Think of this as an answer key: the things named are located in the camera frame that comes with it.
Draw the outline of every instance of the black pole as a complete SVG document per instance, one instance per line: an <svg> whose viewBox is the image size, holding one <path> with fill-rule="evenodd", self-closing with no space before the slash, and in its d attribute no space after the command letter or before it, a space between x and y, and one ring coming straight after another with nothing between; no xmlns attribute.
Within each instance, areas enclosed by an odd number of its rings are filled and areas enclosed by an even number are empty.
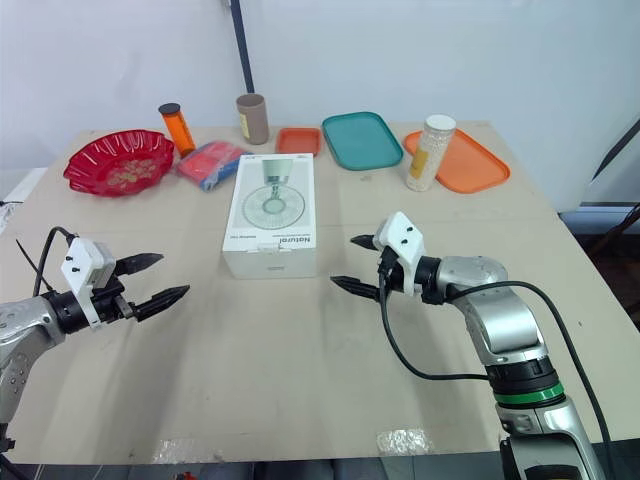
<svg viewBox="0 0 640 480"><path fill-rule="evenodd" d="M240 53L240 62L242 63L242 73L244 74L247 93L255 93L253 77L251 76L251 64L249 63L249 52L247 51L247 39L244 36L244 25L242 24L240 0L231 0L231 16L233 17L233 29L236 31L238 53Z"/></svg>
<svg viewBox="0 0 640 480"><path fill-rule="evenodd" d="M602 170L604 170L605 168L607 168L607 165L609 165L613 159L616 157L616 155L618 155L620 153L620 151L627 146L627 143L629 143L631 141L631 139L633 137L635 137L635 135L640 131L640 118L636 121L636 123L634 123L631 128L629 130L627 130L627 133L625 133L622 138L620 140L618 140L618 143L616 143L613 148L611 150L609 150L609 152L605 155L604 160L602 160L602 163L600 164L600 166L598 167L598 170L596 171L595 175L593 176L593 178L591 180L595 180L595 178L600 175L600 172Z"/></svg>

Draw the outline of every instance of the teal tray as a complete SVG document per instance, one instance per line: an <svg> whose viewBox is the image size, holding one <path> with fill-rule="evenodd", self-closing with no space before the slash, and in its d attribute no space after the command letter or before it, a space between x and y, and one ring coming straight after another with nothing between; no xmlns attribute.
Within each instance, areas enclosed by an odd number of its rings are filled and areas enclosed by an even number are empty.
<svg viewBox="0 0 640 480"><path fill-rule="evenodd" d="M377 113L335 115L322 122L322 131L333 158L348 170L392 167L402 160L400 144Z"/></svg>

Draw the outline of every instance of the red bowl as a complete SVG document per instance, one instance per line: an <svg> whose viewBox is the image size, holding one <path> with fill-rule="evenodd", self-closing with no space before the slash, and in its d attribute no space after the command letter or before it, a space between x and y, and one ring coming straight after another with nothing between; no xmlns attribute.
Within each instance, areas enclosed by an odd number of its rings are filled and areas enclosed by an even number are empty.
<svg viewBox="0 0 640 480"><path fill-rule="evenodd" d="M162 133L127 130L85 145L69 159L63 176L77 192L119 197L155 185L172 163L173 142Z"/></svg>

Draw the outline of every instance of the beige table surface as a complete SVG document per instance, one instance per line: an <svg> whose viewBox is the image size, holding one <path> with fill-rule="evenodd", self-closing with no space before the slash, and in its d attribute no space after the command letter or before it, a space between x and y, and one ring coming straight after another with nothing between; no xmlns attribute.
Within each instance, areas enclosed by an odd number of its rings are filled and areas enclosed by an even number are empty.
<svg viewBox="0 0 640 480"><path fill-rule="evenodd" d="M399 139L417 124L392 126ZM423 429L434 453L495 450L502 435L488 385L427 382L394 357L376 303L348 295L329 275L375 281L376 255L348 243L405 211L433 256L487 255L510 277L556 302L598 393L614 439L640 435L635 378L640 336L573 237L486 122L461 127L512 169L502 186L459 195L439 184L417 194L403 184L408 159L350 172L325 150L316 162L318 276L238 281L221 259L233 182L203 193L167 175L139 195L101 199L69 190L58 160L0 236L0 301L29 295L33 273L15 238L37 256L63 225L106 242L116 256L163 253L124 277L128 300L190 283L185 298L141 324L88 329L34 366L9 434L17 462L131 464L372 456L376 437ZM193 129L199 144L243 144L239 129ZM101 135L80 135L69 154ZM273 151L273 141L254 147ZM58 241L47 278L64 290ZM562 382L592 441L595 417L544 305L522 292L540 323ZM482 372L461 315L393 296L391 324L407 356L431 372ZM177 450L162 457L167 441Z"/></svg>

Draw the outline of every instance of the green ring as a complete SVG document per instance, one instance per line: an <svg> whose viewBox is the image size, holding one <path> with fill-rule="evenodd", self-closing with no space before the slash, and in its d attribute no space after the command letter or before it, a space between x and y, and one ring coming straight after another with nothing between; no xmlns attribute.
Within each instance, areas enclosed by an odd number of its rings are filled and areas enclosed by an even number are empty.
<svg viewBox="0 0 640 480"><path fill-rule="evenodd" d="M493 396L499 403L507 403L517 405L523 403L536 403L555 398L564 393L564 387L561 383L557 383L553 387L546 388L539 392L520 393L518 395L501 395L494 393Z"/></svg>

